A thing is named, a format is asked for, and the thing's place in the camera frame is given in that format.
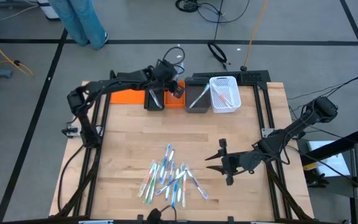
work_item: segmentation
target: wooden table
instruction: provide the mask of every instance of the wooden table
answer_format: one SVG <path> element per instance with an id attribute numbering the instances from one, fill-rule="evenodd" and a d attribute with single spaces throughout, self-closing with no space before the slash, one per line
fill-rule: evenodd
<path id="1" fill-rule="evenodd" d="M 189 114 L 177 108 L 150 112 L 144 110 L 143 105 L 109 105 L 91 218 L 135 220 L 138 214 L 143 214 L 146 219 L 151 209 L 168 205 L 163 195 L 154 197 L 151 206 L 145 205 L 137 193 L 151 161 L 162 161 L 167 144 L 171 144 L 176 150 L 175 162 L 188 164 L 209 194 L 209 199 L 205 200 L 188 181 L 186 208 L 177 206 L 179 220 L 225 221 L 228 216 L 233 216 L 236 221 L 274 221 L 264 163 L 255 169 L 253 175 L 235 176 L 232 186 L 226 186 L 225 176 L 205 168 L 220 165 L 220 159 L 204 161 L 217 153 L 219 139 L 227 139 L 228 152 L 239 152 L 252 150 L 251 144 L 261 138 L 253 88 L 239 88 L 242 106 L 235 113 L 228 114 L 214 114 L 212 110 L 206 114 Z M 291 123 L 291 117 L 283 84 L 268 83 L 268 92 L 276 128 L 284 128 Z M 260 96 L 264 105 L 262 92 Z M 80 138 L 68 140 L 62 167 L 81 145 Z M 66 170 L 62 206 L 78 186 L 84 151 Z M 306 214 L 312 217 L 300 156 L 290 148 L 287 151 L 291 160 L 289 166 L 283 166 L 287 188 Z M 80 214 L 84 214 L 87 193 L 85 190 Z M 282 198 L 278 195 L 281 217 L 284 217 Z M 57 189 L 50 209 L 51 215 L 56 213 Z M 172 220 L 173 212 L 167 210 L 162 218 Z"/>

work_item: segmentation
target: person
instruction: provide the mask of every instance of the person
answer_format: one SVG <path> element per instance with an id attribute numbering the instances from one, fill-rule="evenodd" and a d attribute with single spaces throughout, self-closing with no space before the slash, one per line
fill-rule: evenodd
<path id="1" fill-rule="evenodd" d="M 49 4 L 77 44 L 91 44 L 92 48 L 99 50 L 109 39 L 94 11 L 92 0 L 49 0 Z"/>

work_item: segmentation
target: white basket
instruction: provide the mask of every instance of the white basket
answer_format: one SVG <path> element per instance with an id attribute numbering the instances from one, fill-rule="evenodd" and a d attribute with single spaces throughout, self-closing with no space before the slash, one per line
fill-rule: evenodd
<path id="1" fill-rule="evenodd" d="M 210 78 L 209 84 L 211 86 L 211 102 L 214 113 L 232 113 L 241 106 L 239 87 L 234 77 Z M 222 96 L 229 101 L 229 105 L 231 106 L 228 106 L 227 103 L 219 97 L 219 94 L 222 94 Z"/>

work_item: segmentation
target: orange container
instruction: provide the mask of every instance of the orange container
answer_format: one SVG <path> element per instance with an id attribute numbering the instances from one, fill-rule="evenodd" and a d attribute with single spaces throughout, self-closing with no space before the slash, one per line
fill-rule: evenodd
<path id="1" fill-rule="evenodd" d="M 181 86 L 185 86 L 184 81 L 179 81 L 178 84 L 181 85 Z M 172 95 L 171 92 L 166 91 L 164 93 L 164 105 L 165 105 L 165 107 L 167 107 L 167 108 L 182 108 L 182 107 L 185 107 L 185 94 L 186 94 L 186 91 L 182 94 L 182 96 L 180 98 L 176 98 L 175 96 Z"/>
<path id="2" fill-rule="evenodd" d="M 123 90 L 111 94 L 110 103 L 144 104 L 145 92 L 135 90 Z"/>

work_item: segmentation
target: dark gray container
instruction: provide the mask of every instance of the dark gray container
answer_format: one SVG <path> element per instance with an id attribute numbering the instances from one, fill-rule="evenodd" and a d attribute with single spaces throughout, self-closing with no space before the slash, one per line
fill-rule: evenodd
<path id="1" fill-rule="evenodd" d="M 187 113 L 206 113 L 211 107 L 211 92 L 208 90 L 192 108 L 189 108 L 202 94 L 207 84 L 209 84 L 209 78 L 206 77 L 188 77 L 185 79 L 185 109 Z"/>

